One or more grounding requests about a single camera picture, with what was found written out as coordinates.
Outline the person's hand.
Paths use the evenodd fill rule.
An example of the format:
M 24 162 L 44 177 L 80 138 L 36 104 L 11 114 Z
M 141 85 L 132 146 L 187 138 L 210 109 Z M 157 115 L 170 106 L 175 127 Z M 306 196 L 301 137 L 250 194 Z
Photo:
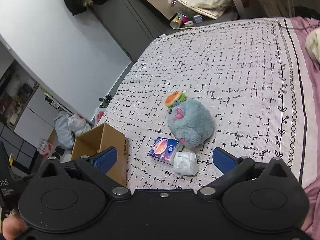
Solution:
M 15 215 L 11 213 L 3 220 L 3 237 L 7 240 L 16 239 L 27 230 L 28 227 L 18 213 Z

